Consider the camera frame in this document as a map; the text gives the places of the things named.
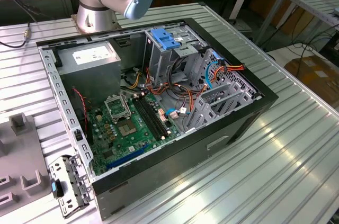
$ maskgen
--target metal table surface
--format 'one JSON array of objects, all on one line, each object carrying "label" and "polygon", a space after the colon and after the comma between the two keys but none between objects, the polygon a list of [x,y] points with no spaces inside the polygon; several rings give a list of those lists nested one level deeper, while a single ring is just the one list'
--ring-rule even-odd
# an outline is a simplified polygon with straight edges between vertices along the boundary
[{"label": "metal table surface", "polygon": [[[233,145],[113,215],[105,223],[311,223],[339,207],[339,114],[206,6],[153,8],[124,27],[192,17],[279,95]],[[0,28],[16,44],[26,25]],[[0,46],[0,122],[33,115],[46,164],[73,150],[61,122],[37,40],[78,34],[71,19],[32,24],[21,49]],[[100,223],[95,202],[67,220],[52,194],[0,223]]]},{"label": "metal table surface", "polygon": [[[313,16],[319,20],[327,23],[329,26],[338,26],[339,17],[334,14],[334,9],[339,7],[339,0],[290,0],[292,4],[287,9],[285,15],[280,20],[279,25],[281,25],[293,11],[295,6],[303,8],[305,11],[308,11]],[[255,43],[259,43],[267,27],[271,23],[273,17],[275,16],[277,10],[282,4],[283,0],[276,0],[271,11],[266,17],[264,23],[262,24],[259,34],[255,40]]]}]

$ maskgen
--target red cable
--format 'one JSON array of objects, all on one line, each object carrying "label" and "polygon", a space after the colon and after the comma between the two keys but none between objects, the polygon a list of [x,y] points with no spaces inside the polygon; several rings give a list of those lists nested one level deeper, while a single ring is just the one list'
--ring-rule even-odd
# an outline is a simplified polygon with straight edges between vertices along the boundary
[{"label": "red cable", "polygon": [[81,93],[80,93],[77,89],[73,88],[73,90],[74,90],[74,92],[76,92],[76,93],[79,95],[79,97],[80,97],[80,99],[81,99],[81,102],[83,103],[84,116],[85,116],[85,131],[86,131],[86,134],[87,134],[87,116],[86,116],[86,106],[85,106],[85,101],[84,101],[83,96],[81,95]]}]

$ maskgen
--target blue connector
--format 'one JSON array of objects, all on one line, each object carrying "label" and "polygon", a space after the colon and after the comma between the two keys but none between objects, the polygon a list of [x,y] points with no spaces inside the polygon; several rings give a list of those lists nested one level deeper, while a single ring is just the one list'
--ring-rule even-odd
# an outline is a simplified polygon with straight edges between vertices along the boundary
[{"label": "blue connector", "polygon": [[223,58],[220,55],[218,55],[217,52],[212,51],[212,54],[215,56],[217,60],[223,60]]},{"label": "blue connector", "polygon": [[163,49],[168,50],[180,47],[180,43],[176,42],[165,29],[153,29],[150,32],[160,45],[163,46]]}]

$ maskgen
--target motherboard chip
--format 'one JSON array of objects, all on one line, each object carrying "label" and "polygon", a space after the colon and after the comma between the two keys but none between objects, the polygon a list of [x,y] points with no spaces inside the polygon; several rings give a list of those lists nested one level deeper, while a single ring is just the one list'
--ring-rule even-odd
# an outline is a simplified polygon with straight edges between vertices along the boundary
[{"label": "motherboard chip", "polygon": [[130,135],[137,131],[136,126],[131,120],[125,120],[118,123],[118,128],[123,137]]},{"label": "motherboard chip", "polygon": [[105,151],[102,155],[104,156],[105,159],[107,159],[107,158],[113,156],[113,151],[112,151],[112,149],[110,149],[108,151]]}]

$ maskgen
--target metal bracket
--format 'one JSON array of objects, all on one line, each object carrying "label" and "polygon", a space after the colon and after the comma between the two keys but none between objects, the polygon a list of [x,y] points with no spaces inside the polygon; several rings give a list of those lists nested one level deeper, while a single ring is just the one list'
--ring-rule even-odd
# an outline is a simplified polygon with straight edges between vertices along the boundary
[{"label": "metal bracket", "polygon": [[[60,156],[49,165],[52,175],[52,190],[58,198],[59,206],[63,217],[69,218],[75,212],[89,205],[94,198],[92,187],[83,165],[79,162],[79,155]],[[62,190],[62,196],[56,190]]]}]

